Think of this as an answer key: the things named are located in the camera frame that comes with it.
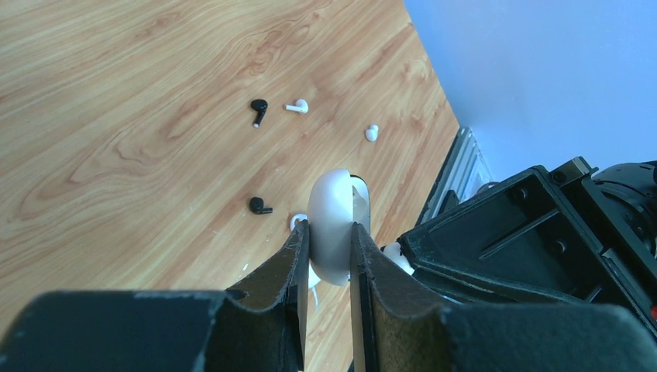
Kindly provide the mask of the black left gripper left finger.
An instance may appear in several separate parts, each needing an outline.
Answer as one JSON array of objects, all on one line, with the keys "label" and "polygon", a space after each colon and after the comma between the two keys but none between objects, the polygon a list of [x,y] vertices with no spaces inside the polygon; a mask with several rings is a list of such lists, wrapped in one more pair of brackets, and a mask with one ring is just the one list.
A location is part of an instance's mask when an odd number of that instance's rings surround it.
[{"label": "black left gripper left finger", "polygon": [[309,226],[223,290],[51,291],[1,341],[3,371],[301,371]]}]

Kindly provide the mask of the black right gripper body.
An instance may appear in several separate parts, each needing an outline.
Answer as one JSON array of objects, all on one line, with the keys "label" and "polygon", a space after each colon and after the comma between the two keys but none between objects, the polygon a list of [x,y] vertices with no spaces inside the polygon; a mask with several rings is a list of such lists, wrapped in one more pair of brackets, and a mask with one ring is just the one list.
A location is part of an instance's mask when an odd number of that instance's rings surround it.
[{"label": "black right gripper body", "polygon": [[399,239],[454,302],[611,304],[656,331],[656,164],[530,167]]}]

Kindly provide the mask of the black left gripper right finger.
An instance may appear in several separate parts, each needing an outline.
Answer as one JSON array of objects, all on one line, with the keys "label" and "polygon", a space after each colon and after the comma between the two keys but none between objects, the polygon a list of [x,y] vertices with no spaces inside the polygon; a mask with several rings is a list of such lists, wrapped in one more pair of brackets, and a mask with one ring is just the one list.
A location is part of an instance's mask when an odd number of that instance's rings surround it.
[{"label": "black left gripper right finger", "polygon": [[351,232],[356,371],[654,371],[656,342],[616,305],[457,305]]}]

